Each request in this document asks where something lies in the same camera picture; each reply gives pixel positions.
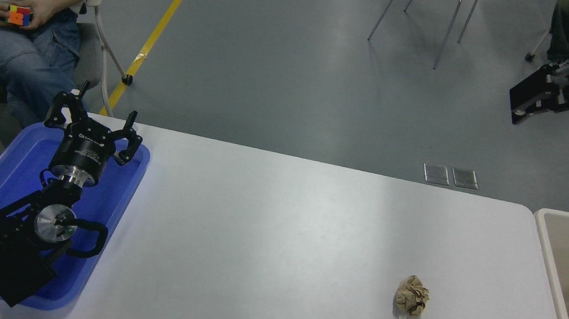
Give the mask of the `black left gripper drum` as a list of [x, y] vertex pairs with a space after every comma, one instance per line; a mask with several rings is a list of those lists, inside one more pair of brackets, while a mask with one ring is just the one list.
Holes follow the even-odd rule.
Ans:
[[99, 124], [68, 124], [50, 161], [50, 171], [59, 175], [64, 169], [75, 167], [84, 171], [89, 180], [98, 182], [115, 150], [116, 138], [111, 133], [112, 130]]

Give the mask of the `seated person's left hand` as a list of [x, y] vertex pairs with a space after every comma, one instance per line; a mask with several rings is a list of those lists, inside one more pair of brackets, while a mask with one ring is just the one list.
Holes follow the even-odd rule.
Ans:
[[21, 27], [24, 30], [40, 29], [61, 10], [56, 0], [24, 0], [19, 2], [19, 6], [29, 8], [33, 15], [29, 24]]

